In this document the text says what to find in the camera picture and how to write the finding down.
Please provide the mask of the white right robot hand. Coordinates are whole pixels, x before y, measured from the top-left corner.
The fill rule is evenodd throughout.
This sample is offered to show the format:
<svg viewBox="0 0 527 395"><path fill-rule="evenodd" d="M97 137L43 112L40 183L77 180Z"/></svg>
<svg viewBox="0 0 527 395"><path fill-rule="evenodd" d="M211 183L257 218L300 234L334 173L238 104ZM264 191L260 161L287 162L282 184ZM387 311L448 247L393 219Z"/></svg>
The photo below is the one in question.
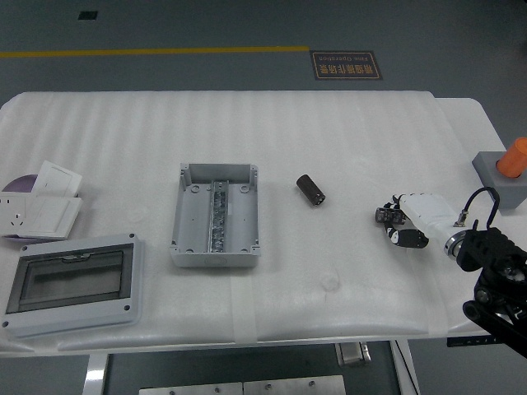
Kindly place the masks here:
<svg viewBox="0 0 527 395"><path fill-rule="evenodd" d="M424 249L431 240L446 246L461 232L454 224L458 215L438 194L411 193L393 196L375 210L391 243L402 248Z"/></svg>

